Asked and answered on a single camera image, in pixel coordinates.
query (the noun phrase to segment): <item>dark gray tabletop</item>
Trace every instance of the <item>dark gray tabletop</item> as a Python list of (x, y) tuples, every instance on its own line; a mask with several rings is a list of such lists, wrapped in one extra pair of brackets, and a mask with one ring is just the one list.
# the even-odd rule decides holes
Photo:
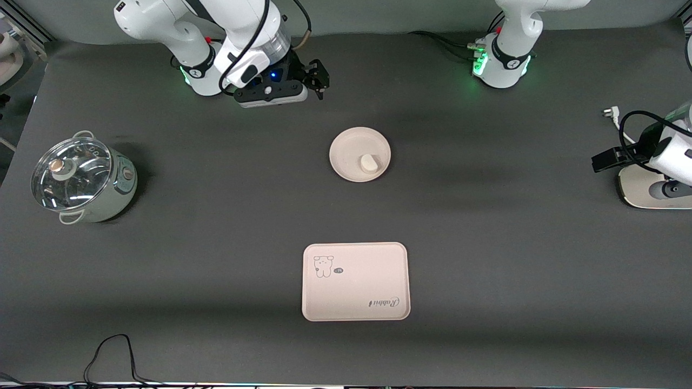
[[(590, 165), (617, 144), (602, 109), (689, 98), (683, 50), (679, 22), (546, 32), (500, 91), (425, 37), (319, 37), (300, 56), (329, 69), (324, 101), (242, 109), (196, 96), (163, 46), (61, 45), (0, 189), (0, 368), (77, 379), (126, 332), (163, 381), (689, 388), (692, 214), (629, 208)], [(349, 183), (327, 151), (361, 125), (394, 158)], [(140, 187), (63, 226), (30, 173), (82, 129)], [(306, 246), (382, 241), (408, 248), (407, 319), (302, 317)], [(128, 379), (124, 343), (102, 358), (94, 379)]]

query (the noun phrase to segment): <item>cartoon bear print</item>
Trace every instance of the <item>cartoon bear print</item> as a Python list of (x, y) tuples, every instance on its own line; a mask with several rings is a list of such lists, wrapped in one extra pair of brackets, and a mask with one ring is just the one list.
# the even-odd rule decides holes
[(331, 255), (328, 257), (315, 257), (315, 271), (319, 278), (329, 277), (331, 275), (331, 261), (334, 259)]

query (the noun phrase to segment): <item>cooking pot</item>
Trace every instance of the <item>cooking pot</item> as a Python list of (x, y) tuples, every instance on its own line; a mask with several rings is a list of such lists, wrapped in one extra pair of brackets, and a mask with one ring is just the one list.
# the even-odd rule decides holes
[(132, 200), (137, 171), (126, 156), (80, 131), (41, 157), (31, 191), (63, 224), (110, 219)]

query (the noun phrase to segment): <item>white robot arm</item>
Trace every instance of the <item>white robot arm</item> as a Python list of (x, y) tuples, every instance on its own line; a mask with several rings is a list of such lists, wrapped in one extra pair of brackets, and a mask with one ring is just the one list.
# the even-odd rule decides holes
[[(656, 123), (641, 133), (638, 142), (627, 145), (624, 124), (632, 115), (645, 115)], [(622, 118), (619, 135), (619, 147), (591, 158), (594, 172), (615, 167), (640, 170), (636, 174), (620, 174), (621, 188), (633, 188), (657, 200), (692, 195), (692, 102), (683, 104), (665, 118), (647, 111), (630, 112)], [(626, 179), (637, 181), (623, 182)]]
[(539, 12), (574, 10), (591, 0), (495, 0), (504, 11), (502, 32), (490, 32), (470, 48), (479, 50), (473, 75), (494, 88), (509, 88), (526, 73), (529, 53), (543, 32)]
[[(179, 21), (188, 12), (208, 15), (221, 26), (226, 31), (223, 45), (208, 42), (194, 24)], [(122, 0), (113, 13), (131, 37), (166, 45), (188, 84), (203, 96), (224, 92), (243, 107), (259, 107), (303, 101), (307, 89), (322, 99), (329, 87), (329, 74), (319, 60), (308, 67), (300, 63), (284, 20), (269, 0)], [(237, 88), (234, 93), (227, 92), (230, 86)]]
[(120, 28), (135, 39), (164, 44), (180, 62), (188, 84), (200, 95), (221, 93), (221, 72), (213, 65), (216, 48), (199, 28), (179, 21), (190, 10), (182, 0), (123, 0), (113, 9)]

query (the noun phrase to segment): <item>green led light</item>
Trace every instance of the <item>green led light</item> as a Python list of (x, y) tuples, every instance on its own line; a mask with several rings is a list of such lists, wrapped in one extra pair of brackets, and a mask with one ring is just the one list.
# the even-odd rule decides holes
[(483, 74), (483, 70), (485, 70), (485, 64), (488, 63), (488, 55), (486, 53), (483, 53), (480, 58), (476, 60), (476, 65), (473, 66), (473, 72), (476, 75), (481, 75)]
[(526, 60), (526, 64), (524, 65), (524, 70), (521, 71), (521, 75), (526, 74), (526, 70), (529, 68), (529, 62), (530, 61), (531, 61), (531, 56), (529, 55), (529, 57)]
[(183, 74), (183, 77), (185, 78), (185, 83), (190, 85), (190, 80), (188, 80), (188, 75), (185, 74), (185, 71), (183, 70), (183, 67), (180, 67), (180, 72)]

